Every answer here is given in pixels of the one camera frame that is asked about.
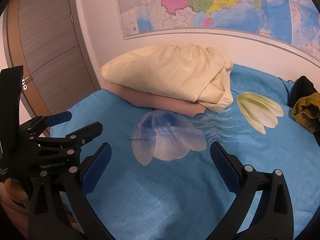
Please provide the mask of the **person's left hand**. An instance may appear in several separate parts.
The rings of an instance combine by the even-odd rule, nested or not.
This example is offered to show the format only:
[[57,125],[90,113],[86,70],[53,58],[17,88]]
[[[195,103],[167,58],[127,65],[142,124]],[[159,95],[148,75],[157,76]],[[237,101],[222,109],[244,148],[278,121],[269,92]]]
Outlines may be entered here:
[[4,191],[8,197],[8,205],[12,209],[27,215],[30,209],[30,199],[27,193],[22,189],[19,183],[14,180],[7,179],[4,182]]

